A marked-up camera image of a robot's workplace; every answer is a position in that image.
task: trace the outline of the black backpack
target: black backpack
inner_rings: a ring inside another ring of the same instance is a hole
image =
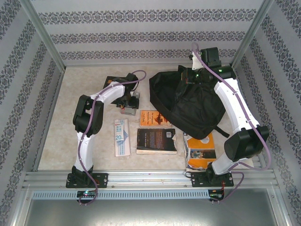
[[[191,68],[179,66],[177,72],[159,72],[150,78],[150,102],[173,125],[195,139],[204,139],[214,129],[228,137],[217,127],[225,114],[214,91],[218,80],[185,84],[182,73],[189,71]]]

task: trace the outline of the black book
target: black book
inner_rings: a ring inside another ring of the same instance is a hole
[[[138,129],[137,154],[177,154],[175,129]]]

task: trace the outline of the beige floor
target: beige floor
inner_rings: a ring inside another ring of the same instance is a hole
[[[107,66],[107,67],[68,67],[55,106],[50,129],[47,135],[39,170],[71,170],[76,160],[77,136],[72,123],[74,111],[82,94],[92,95],[100,91],[107,76],[124,77],[127,73],[138,69],[145,70],[147,78],[140,82],[137,91],[141,93],[140,110],[155,110],[149,102],[149,78],[161,71],[177,70],[176,65],[149,66]],[[103,126],[97,134],[93,164],[95,170],[183,170],[185,169],[185,153],[182,132],[176,129],[177,155],[143,155],[136,154],[136,136],[140,114],[136,116],[120,114],[120,109],[109,105],[104,110]],[[128,119],[130,124],[131,155],[115,157],[114,120]],[[231,131],[231,123],[227,114],[219,126]],[[213,131],[216,155],[223,153],[226,138]],[[246,163],[253,165],[251,159]]]

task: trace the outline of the book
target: book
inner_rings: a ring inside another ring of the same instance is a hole
[[[130,142],[127,119],[115,120],[115,156],[129,156]]]
[[[141,110],[140,126],[170,126],[170,122],[158,111]]]
[[[175,129],[138,129],[137,154],[177,154]]]
[[[194,169],[207,169],[209,163],[216,160],[213,135],[197,140],[183,134],[186,150],[186,165]]]

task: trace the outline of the wall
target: wall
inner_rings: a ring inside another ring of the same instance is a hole
[[[191,43],[230,63],[262,0],[33,0],[66,65],[189,62]]]
[[[276,0],[236,68],[246,101],[270,130],[275,173],[301,225],[301,0]]]
[[[61,77],[20,2],[0,1],[0,226],[31,171]]]

